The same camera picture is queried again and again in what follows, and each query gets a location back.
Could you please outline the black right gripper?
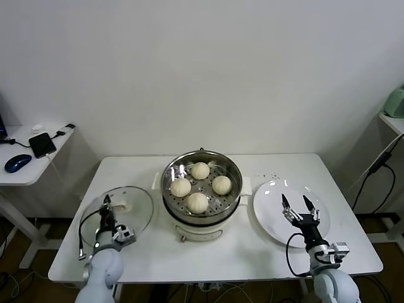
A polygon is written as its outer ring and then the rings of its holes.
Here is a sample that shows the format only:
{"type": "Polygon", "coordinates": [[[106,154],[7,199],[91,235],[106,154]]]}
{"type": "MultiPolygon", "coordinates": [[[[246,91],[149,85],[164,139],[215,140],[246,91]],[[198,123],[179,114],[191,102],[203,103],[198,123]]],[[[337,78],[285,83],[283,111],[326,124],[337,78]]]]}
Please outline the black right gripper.
{"type": "Polygon", "coordinates": [[[297,227],[302,232],[304,237],[304,243],[306,244],[306,250],[310,250],[316,246],[329,245],[329,243],[322,238],[318,225],[320,221],[319,210],[314,207],[312,201],[303,195],[304,203],[309,210],[310,214],[298,214],[291,209],[288,199],[282,194],[282,206],[283,215],[289,221],[292,222],[294,227],[297,227]]]}

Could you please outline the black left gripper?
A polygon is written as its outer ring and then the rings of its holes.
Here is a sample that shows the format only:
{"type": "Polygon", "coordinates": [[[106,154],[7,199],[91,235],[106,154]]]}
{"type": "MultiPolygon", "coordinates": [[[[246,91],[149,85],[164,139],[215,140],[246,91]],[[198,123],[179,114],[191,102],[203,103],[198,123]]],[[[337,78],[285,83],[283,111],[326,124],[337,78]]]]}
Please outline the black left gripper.
{"type": "Polygon", "coordinates": [[[108,194],[104,196],[104,200],[100,206],[100,228],[99,233],[110,232],[115,234],[116,232],[116,218],[112,211],[111,199],[108,194]]]}

